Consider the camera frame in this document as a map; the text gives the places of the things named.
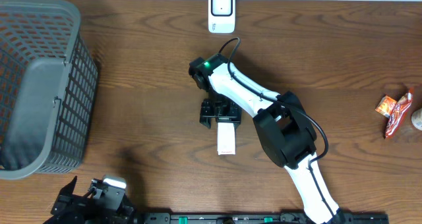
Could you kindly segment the white green box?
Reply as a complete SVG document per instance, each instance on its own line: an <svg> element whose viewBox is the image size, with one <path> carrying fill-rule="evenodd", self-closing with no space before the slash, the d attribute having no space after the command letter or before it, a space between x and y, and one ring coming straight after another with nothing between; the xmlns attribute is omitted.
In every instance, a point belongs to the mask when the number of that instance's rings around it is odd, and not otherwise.
<svg viewBox="0 0 422 224"><path fill-rule="evenodd" d="M218 155L235 155L235 126L233 123L218 123Z"/></svg>

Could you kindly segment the orange small snack packet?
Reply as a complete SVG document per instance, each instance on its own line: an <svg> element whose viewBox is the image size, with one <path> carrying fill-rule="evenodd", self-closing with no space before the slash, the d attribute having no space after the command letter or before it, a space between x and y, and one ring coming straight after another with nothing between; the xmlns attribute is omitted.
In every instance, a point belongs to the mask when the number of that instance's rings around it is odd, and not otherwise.
<svg viewBox="0 0 422 224"><path fill-rule="evenodd" d="M384 96L380 103L377 105L375 109L376 112L384 115L386 118L390 118L393 109L395 108L397 101L392 99L389 96Z"/></svg>

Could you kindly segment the red Top chocolate bar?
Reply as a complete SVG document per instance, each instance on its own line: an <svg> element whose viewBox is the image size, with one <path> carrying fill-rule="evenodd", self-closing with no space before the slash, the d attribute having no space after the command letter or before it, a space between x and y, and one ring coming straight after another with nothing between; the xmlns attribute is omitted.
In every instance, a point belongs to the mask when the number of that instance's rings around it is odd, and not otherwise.
<svg viewBox="0 0 422 224"><path fill-rule="evenodd" d="M407 115L408 109L413 102L414 88L410 88L408 92L403 95L394 106L390 118L387 122L384 137L392 138L400 127L401 123Z"/></svg>

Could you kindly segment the green lid jar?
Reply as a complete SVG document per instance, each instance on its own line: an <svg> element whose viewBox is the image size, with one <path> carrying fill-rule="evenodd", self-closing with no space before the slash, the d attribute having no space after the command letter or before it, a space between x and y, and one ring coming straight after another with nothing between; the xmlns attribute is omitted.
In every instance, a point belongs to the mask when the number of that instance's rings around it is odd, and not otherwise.
<svg viewBox="0 0 422 224"><path fill-rule="evenodd" d="M412 113L411 123L416 129L422 130L422 108Z"/></svg>

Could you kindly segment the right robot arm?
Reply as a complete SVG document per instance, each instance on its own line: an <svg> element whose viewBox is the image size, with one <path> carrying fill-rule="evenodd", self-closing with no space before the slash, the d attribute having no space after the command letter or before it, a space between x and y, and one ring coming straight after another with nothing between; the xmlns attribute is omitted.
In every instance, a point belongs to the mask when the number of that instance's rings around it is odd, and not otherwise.
<svg viewBox="0 0 422 224"><path fill-rule="evenodd" d="M289 173L311 221L339 220L340 207L331 197L318 166L321 156L315 141L317 136L326 135L306 114L295 94L279 94L260 86L221 53L191 61L189 76L200 89L230 99L252 117L262 149Z"/></svg>

